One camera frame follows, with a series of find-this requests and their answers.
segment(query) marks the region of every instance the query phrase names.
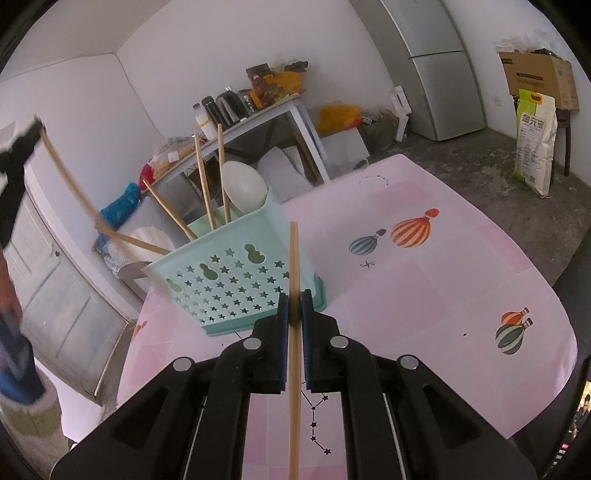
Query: constellation print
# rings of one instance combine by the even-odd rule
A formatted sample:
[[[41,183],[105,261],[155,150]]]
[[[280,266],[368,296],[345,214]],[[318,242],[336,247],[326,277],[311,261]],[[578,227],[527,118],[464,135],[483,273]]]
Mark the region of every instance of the constellation print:
[[[322,449],[322,451],[324,452],[325,455],[329,455],[330,449],[324,448],[316,439],[316,427],[318,426],[318,421],[316,419],[316,410],[318,409],[320,404],[323,404],[325,401],[327,401],[329,399],[329,396],[323,393],[322,400],[320,400],[316,404],[313,404],[303,390],[301,391],[301,394],[304,396],[304,398],[306,399],[306,401],[310,405],[310,410],[312,411],[312,421],[310,422],[310,427],[312,427],[312,435],[310,436],[310,440],[312,442],[314,442],[316,445],[318,445],[318,447],[320,447]]]

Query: wooden stick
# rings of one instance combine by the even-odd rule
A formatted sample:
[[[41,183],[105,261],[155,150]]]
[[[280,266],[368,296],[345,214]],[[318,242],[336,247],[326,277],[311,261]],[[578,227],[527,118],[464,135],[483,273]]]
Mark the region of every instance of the wooden stick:
[[[220,164],[220,178],[222,178],[222,167],[226,161],[226,151],[223,145],[223,129],[221,124],[217,125],[217,148],[219,152],[219,164]],[[226,189],[223,187],[223,179],[222,179],[222,199],[223,199],[223,213],[226,219],[226,224],[229,224],[232,221],[232,217],[230,215],[230,199],[228,198],[228,194],[226,193]]]
[[[166,250],[165,248],[159,247],[158,245],[149,244],[147,242],[138,240],[129,235],[124,235],[122,233],[116,232],[110,228],[105,228],[105,223],[103,222],[102,225],[96,224],[95,228],[100,232],[104,233],[105,235],[110,236],[111,238],[115,238],[117,240],[121,240],[122,242],[126,242],[131,245],[135,245],[136,247],[143,248],[145,250],[149,250],[151,252],[160,254],[160,255],[168,255],[170,250]]]
[[[193,233],[193,231],[187,226],[184,220],[181,217],[179,217],[177,212],[175,212],[174,209],[167,203],[167,201],[164,200],[160,196],[160,194],[156,192],[156,189],[152,187],[152,185],[150,185],[146,180],[144,180],[144,183],[146,185],[146,188],[154,196],[154,198],[160,204],[160,206],[166,211],[166,213],[170,215],[170,218],[172,218],[177,223],[177,225],[183,229],[183,232],[185,232],[185,235],[189,237],[189,240],[196,240],[197,235]]]
[[[195,150],[197,152],[197,169],[201,177],[201,188],[203,190],[203,200],[205,201],[205,208],[207,210],[207,218],[209,218],[209,226],[212,231],[216,229],[216,218],[213,215],[212,199],[209,196],[209,186],[207,186],[207,177],[205,175],[205,165],[203,163],[203,156],[201,154],[201,143],[199,143],[199,135],[195,132]]]
[[[166,255],[166,254],[170,253],[168,250],[158,247],[157,245],[152,245],[152,244],[149,244],[146,242],[142,242],[141,240],[137,240],[136,238],[133,238],[133,237],[130,237],[127,235],[123,235],[122,233],[117,233],[112,228],[110,228],[106,224],[106,222],[104,221],[103,217],[101,215],[99,215],[99,213],[93,207],[93,205],[90,202],[90,200],[88,199],[88,197],[85,195],[85,193],[82,191],[82,189],[78,186],[78,184],[76,183],[76,180],[74,180],[74,177],[72,177],[72,174],[67,169],[67,167],[64,165],[63,161],[61,160],[60,155],[57,153],[56,149],[53,147],[53,144],[49,140],[49,137],[47,136],[47,132],[45,131],[45,129],[41,129],[41,140],[43,141],[43,144],[45,145],[45,148],[47,149],[47,153],[49,153],[51,160],[55,164],[57,171],[60,173],[60,175],[62,176],[62,178],[64,179],[64,181],[68,185],[68,188],[73,193],[74,197],[76,197],[76,199],[80,202],[80,204],[82,205],[82,208],[85,210],[86,214],[90,218],[95,220],[95,228],[99,232],[104,233],[105,235],[109,235],[115,239],[130,243],[132,245],[136,245],[137,247],[141,247],[146,250],[150,250],[151,252],[159,253],[161,255]],[[123,251],[129,257],[128,249],[123,247]]]
[[[288,479],[298,480],[300,470],[301,427],[301,318],[300,318],[300,248],[297,222],[290,223],[290,309],[289,309],[289,395],[290,454]]]

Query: green striped balloon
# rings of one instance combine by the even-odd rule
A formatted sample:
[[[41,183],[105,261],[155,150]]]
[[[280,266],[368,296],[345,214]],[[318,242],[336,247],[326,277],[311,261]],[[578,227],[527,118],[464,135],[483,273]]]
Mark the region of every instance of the green striped balloon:
[[[532,325],[531,319],[527,319],[520,325],[503,325],[496,331],[496,345],[506,355],[513,355],[521,348],[525,329]]]

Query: white door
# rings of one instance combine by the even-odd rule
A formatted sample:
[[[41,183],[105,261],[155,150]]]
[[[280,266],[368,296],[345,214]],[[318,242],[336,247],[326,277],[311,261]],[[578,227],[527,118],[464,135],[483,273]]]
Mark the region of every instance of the white door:
[[[4,255],[35,356],[94,396],[126,321],[74,268],[27,195]]]

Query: pink tablecloth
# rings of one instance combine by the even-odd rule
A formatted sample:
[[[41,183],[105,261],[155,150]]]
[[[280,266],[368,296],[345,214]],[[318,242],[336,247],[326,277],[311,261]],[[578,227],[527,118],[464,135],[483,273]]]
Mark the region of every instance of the pink tablecloth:
[[[377,355],[417,355],[504,436],[565,385],[576,341],[551,287],[499,227],[403,155],[316,188],[284,211],[299,222],[326,284],[325,313],[341,332]],[[207,337],[155,291],[138,325],[120,403],[177,357],[204,360],[238,340]],[[345,479],[339,396],[303,395],[301,479]],[[287,411],[285,395],[253,397],[245,480],[287,477]]]

